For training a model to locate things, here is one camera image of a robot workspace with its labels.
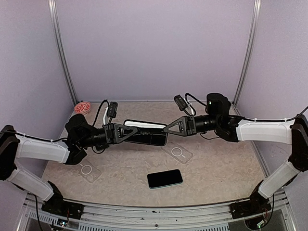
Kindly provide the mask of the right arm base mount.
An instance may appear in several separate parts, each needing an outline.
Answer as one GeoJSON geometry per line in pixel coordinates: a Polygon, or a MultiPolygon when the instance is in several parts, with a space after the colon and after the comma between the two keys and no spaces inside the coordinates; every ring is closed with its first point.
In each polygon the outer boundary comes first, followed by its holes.
{"type": "Polygon", "coordinates": [[[269,202],[270,200],[264,198],[258,192],[259,186],[262,182],[263,181],[254,188],[248,200],[235,202],[229,205],[233,219],[256,215],[272,209],[269,202]]]}

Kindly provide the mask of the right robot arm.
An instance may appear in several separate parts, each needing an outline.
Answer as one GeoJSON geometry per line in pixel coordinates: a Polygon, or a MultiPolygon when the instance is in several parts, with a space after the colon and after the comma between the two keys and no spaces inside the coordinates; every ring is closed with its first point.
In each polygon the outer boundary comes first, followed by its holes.
{"type": "Polygon", "coordinates": [[[164,132],[182,137],[214,131],[229,142],[268,141],[291,145],[288,159],[265,178],[246,203],[249,213],[255,214],[281,187],[308,169],[308,121],[303,113],[293,118],[278,120],[248,119],[230,115],[231,102],[220,93],[206,96],[206,115],[186,114],[173,121],[164,132]]]}

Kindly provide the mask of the teal-edged smartphone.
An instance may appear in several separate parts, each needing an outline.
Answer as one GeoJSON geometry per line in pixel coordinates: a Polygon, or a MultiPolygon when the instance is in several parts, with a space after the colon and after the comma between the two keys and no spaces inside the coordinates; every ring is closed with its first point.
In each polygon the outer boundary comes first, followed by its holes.
{"type": "Polygon", "coordinates": [[[183,183],[179,169],[150,173],[147,175],[150,189],[162,188],[183,183]]]}

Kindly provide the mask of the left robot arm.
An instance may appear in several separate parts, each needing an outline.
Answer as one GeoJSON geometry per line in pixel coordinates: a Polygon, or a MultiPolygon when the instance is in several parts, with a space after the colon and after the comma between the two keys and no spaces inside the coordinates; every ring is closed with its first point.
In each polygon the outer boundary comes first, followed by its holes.
{"type": "Polygon", "coordinates": [[[45,202],[57,214],[67,210],[67,202],[50,181],[43,181],[20,165],[19,158],[54,161],[65,165],[77,165],[86,157],[90,147],[107,148],[120,144],[137,134],[138,127],[107,124],[102,128],[90,125],[81,114],[72,116],[65,125],[67,138],[61,141],[46,140],[18,133],[11,125],[0,132],[0,179],[31,192],[45,202]]]}

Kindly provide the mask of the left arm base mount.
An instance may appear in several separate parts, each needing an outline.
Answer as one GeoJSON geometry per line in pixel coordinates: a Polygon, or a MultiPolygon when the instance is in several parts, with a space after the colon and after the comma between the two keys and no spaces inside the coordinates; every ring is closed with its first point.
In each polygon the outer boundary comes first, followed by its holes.
{"type": "Polygon", "coordinates": [[[42,211],[49,212],[54,215],[66,217],[67,219],[81,219],[84,206],[79,203],[69,202],[64,200],[59,189],[51,181],[47,181],[51,186],[53,195],[50,199],[43,202],[42,211]]]}

